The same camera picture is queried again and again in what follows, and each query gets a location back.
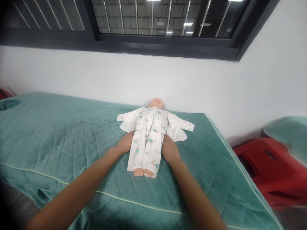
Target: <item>window frame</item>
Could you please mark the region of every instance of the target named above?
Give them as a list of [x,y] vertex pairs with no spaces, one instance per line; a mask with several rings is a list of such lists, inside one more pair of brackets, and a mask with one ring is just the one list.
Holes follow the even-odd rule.
[[253,28],[250,0],[231,38],[103,34],[91,0],[75,0],[84,31],[1,29],[0,45],[33,48],[128,53],[152,56],[218,59],[239,62],[280,0],[270,0]]

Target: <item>doll face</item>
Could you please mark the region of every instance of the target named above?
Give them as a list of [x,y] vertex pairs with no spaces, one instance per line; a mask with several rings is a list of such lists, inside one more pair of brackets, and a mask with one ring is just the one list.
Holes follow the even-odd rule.
[[149,104],[149,107],[152,107],[152,106],[156,106],[160,109],[163,109],[162,100],[160,98],[154,98]]

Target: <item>person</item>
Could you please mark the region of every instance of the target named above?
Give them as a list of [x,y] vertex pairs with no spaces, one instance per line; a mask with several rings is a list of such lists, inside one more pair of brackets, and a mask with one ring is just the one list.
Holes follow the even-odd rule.
[[[121,155],[129,152],[133,133],[124,135],[116,146],[67,185],[26,224],[25,229],[68,229],[91,200],[110,168]],[[164,136],[162,156],[174,172],[196,229],[228,229],[181,160],[176,144],[167,135]]]

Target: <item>baby doll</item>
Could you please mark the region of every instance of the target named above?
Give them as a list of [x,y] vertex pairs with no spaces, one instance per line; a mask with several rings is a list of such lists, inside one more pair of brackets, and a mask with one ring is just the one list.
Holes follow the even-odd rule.
[[134,171],[134,176],[157,177],[164,134],[173,141],[184,141],[186,134],[182,129],[194,129],[190,122],[163,110],[159,98],[153,99],[148,108],[118,115],[117,120],[124,121],[122,130],[135,130],[127,167],[128,171]]

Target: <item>hand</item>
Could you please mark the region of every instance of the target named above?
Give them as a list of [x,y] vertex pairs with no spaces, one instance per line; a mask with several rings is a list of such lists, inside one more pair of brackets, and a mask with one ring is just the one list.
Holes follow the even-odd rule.
[[162,156],[171,166],[175,162],[181,161],[176,144],[166,134],[164,135],[164,141],[162,144]]
[[116,150],[122,155],[130,151],[134,130],[125,134],[115,146]]

